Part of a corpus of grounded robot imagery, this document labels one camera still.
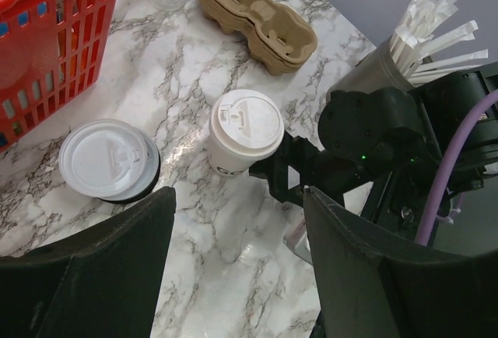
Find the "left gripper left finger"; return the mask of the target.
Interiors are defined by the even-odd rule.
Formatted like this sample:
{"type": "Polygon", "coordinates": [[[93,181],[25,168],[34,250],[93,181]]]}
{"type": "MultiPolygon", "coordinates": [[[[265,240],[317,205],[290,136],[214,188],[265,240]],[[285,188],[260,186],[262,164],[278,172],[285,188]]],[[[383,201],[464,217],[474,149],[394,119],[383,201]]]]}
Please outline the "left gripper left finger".
{"type": "Polygon", "coordinates": [[[162,187],[127,210],[1,258],[3,337],[148,337],[176,211],[162,187]]]}

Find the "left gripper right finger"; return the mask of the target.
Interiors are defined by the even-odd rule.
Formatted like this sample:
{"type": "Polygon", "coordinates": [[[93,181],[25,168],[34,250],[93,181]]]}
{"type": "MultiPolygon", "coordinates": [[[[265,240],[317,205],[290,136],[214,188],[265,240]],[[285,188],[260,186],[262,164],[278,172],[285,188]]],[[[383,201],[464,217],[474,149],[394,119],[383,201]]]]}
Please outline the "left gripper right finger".
{"type": "Polygon", "coordinates": [[[462,256],[400,238],[315,187],[304,213],[329,337],[495,337],[497,253],[462,256]]]}

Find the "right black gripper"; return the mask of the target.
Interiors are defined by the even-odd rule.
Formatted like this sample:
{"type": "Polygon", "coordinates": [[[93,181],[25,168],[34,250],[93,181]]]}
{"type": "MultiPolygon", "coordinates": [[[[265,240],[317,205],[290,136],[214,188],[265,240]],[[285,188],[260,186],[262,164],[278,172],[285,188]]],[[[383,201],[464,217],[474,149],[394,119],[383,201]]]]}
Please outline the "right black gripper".
{"type": "Polygon", "coordinates": [[[308,139],[288,132],[270,157],[249,168],[249,175],[267,181],[270,195],[279,202],[296,206],[303,205],[307,186],[343,204],[345,193],[374,179],[362,164],[333,157],[308,139]]]}

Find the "single white cup lid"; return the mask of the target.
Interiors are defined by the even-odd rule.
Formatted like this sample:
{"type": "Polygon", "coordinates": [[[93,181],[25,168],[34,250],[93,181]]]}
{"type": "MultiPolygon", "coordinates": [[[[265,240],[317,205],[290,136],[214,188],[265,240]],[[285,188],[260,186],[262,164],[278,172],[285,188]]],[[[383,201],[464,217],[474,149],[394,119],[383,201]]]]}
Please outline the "single white cup lid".
{"type": "Polygon", "coordinates": [[[276,104],[256,90],[232,90],[213,105],[211,137],[226,151],[248,160],[263,160],[280,146],[284,121],[276,104]]]}

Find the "single white paper cup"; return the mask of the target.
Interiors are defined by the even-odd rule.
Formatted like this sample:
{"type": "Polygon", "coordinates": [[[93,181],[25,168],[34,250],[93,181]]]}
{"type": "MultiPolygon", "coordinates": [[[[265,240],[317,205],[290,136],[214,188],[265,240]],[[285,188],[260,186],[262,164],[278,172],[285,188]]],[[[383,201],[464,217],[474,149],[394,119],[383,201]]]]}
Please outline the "single white paper cup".
{"type": "Polygon", "coordinates": [[[214,136],[210,135],[206,145],[208,161],[211,168],[226,177],[242,174],[257,161],[271,156],[275,149],[262,150],[256,153],[237,153],[227,149],[214,136]]]}

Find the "stack of cup lids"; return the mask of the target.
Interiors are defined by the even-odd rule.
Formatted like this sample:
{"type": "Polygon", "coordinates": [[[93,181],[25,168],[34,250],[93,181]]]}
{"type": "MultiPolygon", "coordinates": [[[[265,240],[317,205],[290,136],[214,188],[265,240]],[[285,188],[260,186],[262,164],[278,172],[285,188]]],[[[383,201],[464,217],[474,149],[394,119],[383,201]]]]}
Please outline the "stack of cup lids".
{"type": "Polygon", "coordinates": [[[58,166],[64,181],[80,194],[113,204],[136,202],[152,192],[160,176],[160,152],[141,129],[100,119],[70,132],[58,166]]]}

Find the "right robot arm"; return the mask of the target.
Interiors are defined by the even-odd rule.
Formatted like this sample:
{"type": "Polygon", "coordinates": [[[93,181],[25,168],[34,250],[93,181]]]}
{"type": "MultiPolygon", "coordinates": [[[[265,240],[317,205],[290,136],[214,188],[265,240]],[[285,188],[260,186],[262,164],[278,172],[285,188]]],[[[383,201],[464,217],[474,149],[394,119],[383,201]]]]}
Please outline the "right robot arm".
{"type": "Polygon", "coordinates": [[[319,146],[285,135],[250,175],[297,206],[307,186],[343,202],[371,183],[363,217],[429,245],[438,223],[451,218],[451,199],[481,188],[497,161],[497,66],[452,72],[408,92],[336,90],[317,134],[319,146]]]}

